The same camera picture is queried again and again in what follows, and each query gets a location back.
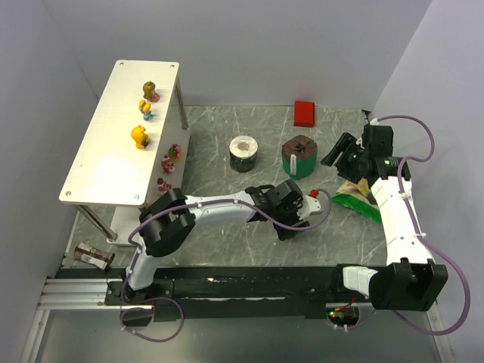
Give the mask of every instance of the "yellow toy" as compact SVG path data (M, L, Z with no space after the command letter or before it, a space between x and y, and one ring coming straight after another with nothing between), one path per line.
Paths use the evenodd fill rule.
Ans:
M148 134L145 133L146 129L139 125L136 126L132 131L131 131L131 137L133 140L136 141L136 147L138 149L144 149L148 145Z
M155 92L156 86L153 82L148 81L143 84L143 97L151 102L158 102L160 95Z
M138 109L143 113L143 120L150 121L153 119L153 115L151 114L151 105L146 102L145 100L139 101Z

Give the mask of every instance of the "white wall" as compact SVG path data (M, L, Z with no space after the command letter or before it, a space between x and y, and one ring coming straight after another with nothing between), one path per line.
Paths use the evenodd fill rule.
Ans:
M428 239L466 272L472 293L465 325L450 335L458 361L484 357L484 3L433 0L414 38L377 102L375 116L406 113L424 120L436 138L427 164L410 165L417 214ZM396 123L399 154L426 155L425 132ZM446 326L463 305L461 283L452 271L439 298Z
M187 104L373 109L430 0L44 0L98 95L118 59L178 61Z
M0 352L20 358L75 210L58 200L94 92L44 5L0 1Z

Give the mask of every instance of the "tape roll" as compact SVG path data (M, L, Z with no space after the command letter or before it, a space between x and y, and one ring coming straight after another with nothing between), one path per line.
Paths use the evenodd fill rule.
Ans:
M230 167L237 172L248 172L257 160L257 141L250 136L237 136L230 142Z

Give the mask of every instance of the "marble floor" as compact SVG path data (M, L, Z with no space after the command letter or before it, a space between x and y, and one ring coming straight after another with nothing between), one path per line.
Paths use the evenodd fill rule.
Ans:
M365 123L360 110L324 107L316 109L316 125L310 129L293 126L293 107L187 107L187 113L191 141L182 190L201 197L231 194L252 185L277 185L288 178L281 164L284 142L296 135L309 136L318 144L320 160L343 132L360 135ZM170 110L169 119L168 122L178 122L175 107ZM252 136L259 143L256 167L244 174L228 165L228 145L238 135ZM313 188L325 188L334 194L342 183L336 168L319 163L311 175L297 181L307 193ZM326 205L324 196L320 199ZM94 209L110 223L113 207ZM91 267L72 259L74 247L82 242L115 253L113 266L126 266L132 258L132 247L107 244L104 236L80 216L64 267ZM283 242L268 222L206 226L192 233L178 251L163 259L162 265L385 265L385 261L382 225L334 205L321 227Z

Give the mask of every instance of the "red box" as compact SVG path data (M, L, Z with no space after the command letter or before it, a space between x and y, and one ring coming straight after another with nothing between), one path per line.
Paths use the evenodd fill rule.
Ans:
M315 125L315 103L296 101L294 104L294 125L313 127Z

